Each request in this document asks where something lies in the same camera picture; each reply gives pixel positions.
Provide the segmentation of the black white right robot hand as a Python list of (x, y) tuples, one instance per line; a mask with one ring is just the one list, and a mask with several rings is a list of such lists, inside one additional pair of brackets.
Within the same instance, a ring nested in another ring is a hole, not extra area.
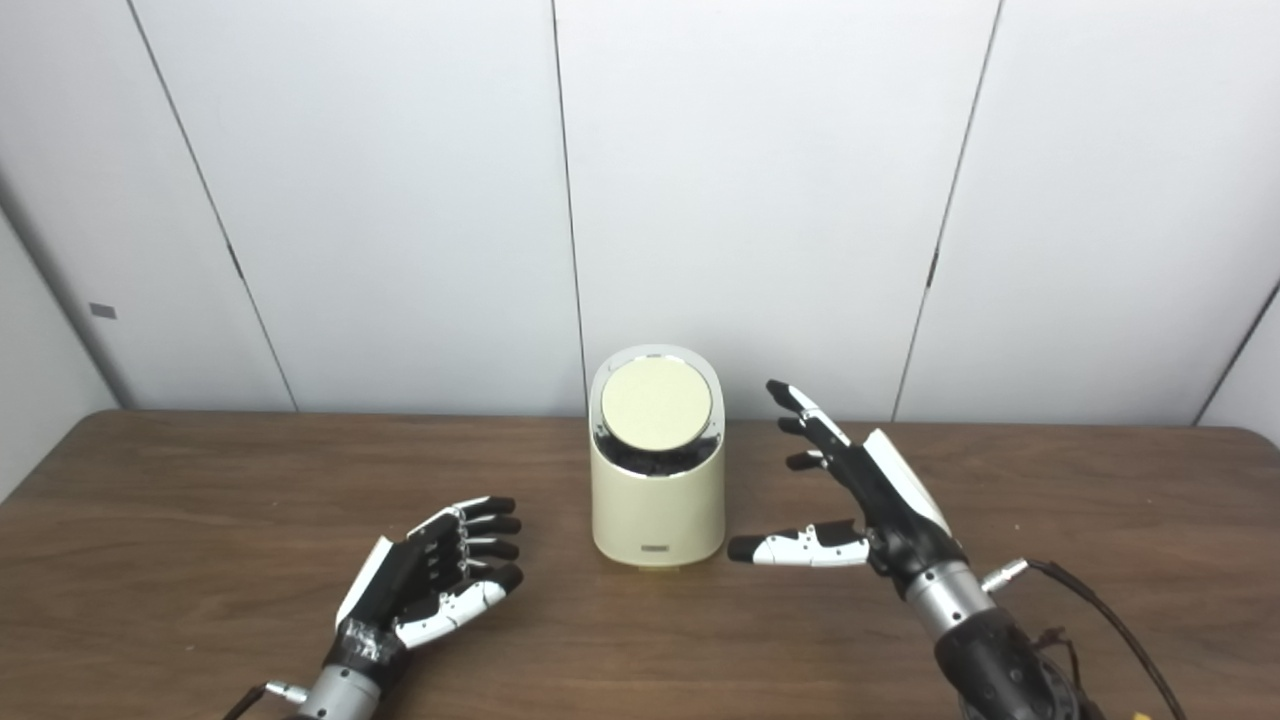
[(796, 386), (769, 379), (765, 389), (787, 413), (780, 429), (812, 443), (786, 459), (787, 469), (828, 471), (856, 501), (861, 519), (736, 536), (727, 544), (730, 560), (800, 568), (867, 565), (890, 579), (899, 594), (941, 564), (966, 561), (936, 501), (884, 432), (855, 442)]

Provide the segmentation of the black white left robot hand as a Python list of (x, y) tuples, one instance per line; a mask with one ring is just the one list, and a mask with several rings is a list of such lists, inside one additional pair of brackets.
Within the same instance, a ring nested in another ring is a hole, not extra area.
[(447, 505), (402, 539), (378, 538), (335, 612), (324, 660), (385, 694), (412, 655), (479, 618), (524, 582), (511, 497)]

